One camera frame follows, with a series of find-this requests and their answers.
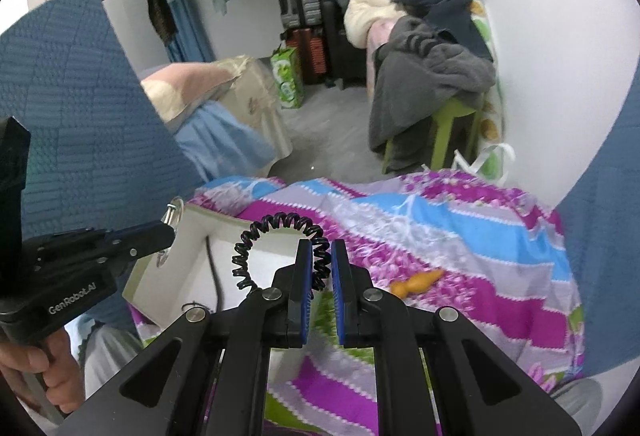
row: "finger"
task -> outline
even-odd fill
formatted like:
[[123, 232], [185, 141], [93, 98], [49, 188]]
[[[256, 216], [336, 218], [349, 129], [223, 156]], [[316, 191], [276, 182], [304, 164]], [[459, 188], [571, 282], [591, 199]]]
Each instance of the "finger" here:
[[64, 355], [54, 360], [42, 377], [47, 387], [56, 387], [76, 375], [80, 375], [78, 363], [71, 355]]
[[11, 342], [0, 342], [0, 363], [26, 372], [43, 372], [49, 368], [49, 359], [44, 351]]
[[44, 345], [53, 358], [71, 354], [71, 342], [64, 328], [50, 334], [49, 337], [45, 339]]
[[24, 381], [22, 374], [20, 371], [16, 371], [15, 369], [6, 368], [0, 365], [0, 374], [4, 376], [6, 383], [9, 385], [9, 388], [15, 393], [15, 396], [20, 398], [23, 402], [27, 403], [30, 407], [34, 407], [38, 405], [31, 389]]
[[81, 402], [76, 402], [76, 403], [65, 403], [63, 405], [59, 405], [58, 407], [60, 408], [60, 411], [62, 411], [63, 413], [69, 414], [75, 411], [81, 405], [82, 405]]
[[82, 382], [72, 378], [63, 384], [47, 389], [47, 398], [53, 405], [62, 406], [79, 406], [84, 402], [84, 390], [82, 390]]

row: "blue gripper pad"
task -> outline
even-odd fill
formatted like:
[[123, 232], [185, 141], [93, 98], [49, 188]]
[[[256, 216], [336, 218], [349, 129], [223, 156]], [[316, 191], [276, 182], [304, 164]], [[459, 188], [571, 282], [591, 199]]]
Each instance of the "blue gripper pad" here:
[[287, 307], [287, 340], [290, 348], [301, 348], [306, 344], [308, 337], [311, 301], [314, 298], [311, 290], [313, 263], [314, 253], [311, 241], [300, 239]]
[[347, 247], [343, 239], [331, 246], [331, 276], [334, 285], [335, 327], [340, 346], [358, 345], [358, 298], [355, 291]]

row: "orange toy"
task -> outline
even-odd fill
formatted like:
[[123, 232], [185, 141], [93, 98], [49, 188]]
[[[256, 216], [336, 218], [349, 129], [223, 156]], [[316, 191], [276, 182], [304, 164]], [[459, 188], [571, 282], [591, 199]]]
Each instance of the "orange toy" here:
[[443, 274], [444, 270], [416, 273], [406, 281], [391, 282], [389, 291], [400, 299], [406, 299], [410, 294], [426, 292]]

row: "black cable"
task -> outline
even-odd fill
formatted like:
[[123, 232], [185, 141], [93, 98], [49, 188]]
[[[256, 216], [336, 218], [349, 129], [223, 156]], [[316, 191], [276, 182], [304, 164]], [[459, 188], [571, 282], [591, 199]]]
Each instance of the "black cable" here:
[[246, 288], [251, 286], [251, 290], [258, 288], [255, 281], [251, 279], [249, 274], [249, 268], [247, 259], [249, 258], [249, 251], [254, 246], [254, 241], [260, 238], [260, 234], [266, 234], [269, 232], [269, 228], [279, 229], [280, 227], [293, 228], [297, 231], [301, 231], [305, 236], [311, 236], [311, 244], [315, 246], [314, 256], [316, 258], [314, 262], [314, 279], [312, 287], [314, 290], [322, 291], [324, 289], [324, 281], [329, 277], [330, 270], [328, 268], [331, 263], [331, 256], [327, 250], [329, 249], [329, 241], [323, 237], [324, 231], [319, 225], [314, 225], [311, 218], [300, 217], [299, 214], [284, 212], [278, 212], [275, 215], [267, 215], [262, 218], [261, 221], [255, 221], [249, 226], [249, 230], [244, 231], [240, 236], [241, 243], [236, 243], [234, 250], [239, 254], [234, 256], [231, 261], [240, 267], [234, 269], [235, 277], [242, 277], [242, 281], [238, 283], [238, 288]]
[[211, 239], [209, 236], [206, 238], [207, 245], [207, 259], [209, 259], [209, 268], [211, 269], [211, 276], [213, 277], [213, 284], [216, 286], [216, 313], [222, 311], [225, 295], [222, 291], [222, 285], [220, 284], [220, 278], [218, 276], [218, 272], [216, 271], [216, 266], [213, 263], [213, 255], [211, 254]]

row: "colorful striped bedsheet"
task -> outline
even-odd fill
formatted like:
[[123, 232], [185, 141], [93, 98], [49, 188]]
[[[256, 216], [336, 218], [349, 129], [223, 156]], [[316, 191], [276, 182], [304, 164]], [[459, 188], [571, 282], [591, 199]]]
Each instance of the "colorful striped bedsheet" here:
[[[370, 184], [315, 179], [216, 180], [191, 201], [245, 220], [311, 217], [376, 286], [444, 269], [407, 304], [462, 311], [544, 390], [580, 375], [584, 322], [558, 214], [518, 189], [422, 172]], [[302, 432], [378, 434], [373, 355], [339, 348], [331, 292], [321, 295], [299, 376], [270, 384], [266, 419]]]

